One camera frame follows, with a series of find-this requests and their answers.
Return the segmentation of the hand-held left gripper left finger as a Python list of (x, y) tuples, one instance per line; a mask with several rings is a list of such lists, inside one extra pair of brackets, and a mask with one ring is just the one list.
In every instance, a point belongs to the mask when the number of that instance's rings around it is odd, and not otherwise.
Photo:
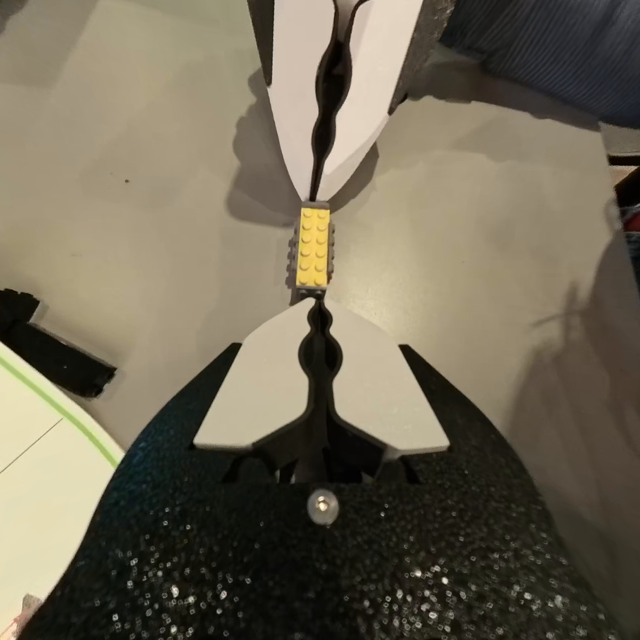
[(304, 414), (309, 381), (299, 352), (310, 332), (312, 308), (311, 302), (299, 302), (245, 338), (194, 437), (194, 446), (248, 450)]

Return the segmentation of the instruction booklet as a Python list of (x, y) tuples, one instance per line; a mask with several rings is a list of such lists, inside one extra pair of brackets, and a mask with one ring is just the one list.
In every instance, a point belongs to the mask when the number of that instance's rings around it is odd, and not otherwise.
[(123, 449), (1, 345), (1, 631), (43, 601), (76, 555)]

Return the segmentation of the grey desk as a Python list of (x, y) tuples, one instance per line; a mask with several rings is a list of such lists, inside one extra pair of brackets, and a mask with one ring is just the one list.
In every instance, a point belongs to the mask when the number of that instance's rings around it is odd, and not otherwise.
[[(434, 52), (334, 201), (330, 297), (505, 434), (572, 545), (639, 551), (639, 300), (596, 119)], [(116, 364), (122, 444), (287, 306), (299, 201), (244, 1), (1, 2), (1, 284)]]

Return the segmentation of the person's right forearm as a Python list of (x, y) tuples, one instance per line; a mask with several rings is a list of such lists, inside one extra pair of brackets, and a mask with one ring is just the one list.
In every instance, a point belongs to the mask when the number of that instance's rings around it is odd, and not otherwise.
[(493, 76), (639, 128), (638, 1), (456, 1), (440, 41)]

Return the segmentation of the grey and tan brick assembly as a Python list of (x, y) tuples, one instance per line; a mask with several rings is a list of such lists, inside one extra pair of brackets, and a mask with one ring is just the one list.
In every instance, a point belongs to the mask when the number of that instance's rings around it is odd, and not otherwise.
[(334, 236), (330, 204), (302, 203), (287, 254), (285, 282), (292, 304), (306, 298), (324, 297), (334, 271)]

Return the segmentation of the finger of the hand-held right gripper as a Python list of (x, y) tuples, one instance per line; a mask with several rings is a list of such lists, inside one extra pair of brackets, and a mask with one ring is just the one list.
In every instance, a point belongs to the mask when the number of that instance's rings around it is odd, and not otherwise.
[(320, 114), (317, 80), (335, 42), (335, 1), (274, 1), (269, 103), (286, 170), (300, 200), (328, 200), (322, 194), (314, 151)]
[(403, 68), (422, 1), (360, 1), (345, 31), (347, 87), (317, 188), (330, 200), (377, 141)]

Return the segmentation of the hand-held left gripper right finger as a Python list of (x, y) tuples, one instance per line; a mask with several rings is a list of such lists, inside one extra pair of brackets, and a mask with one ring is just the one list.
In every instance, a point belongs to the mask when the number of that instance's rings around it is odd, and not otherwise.
[(394, 339), (333, 300), (324, 305), (342, 357), (332, 383), (337, 415), (378, 441), (385, 458), (448, 450), (450, 441)]

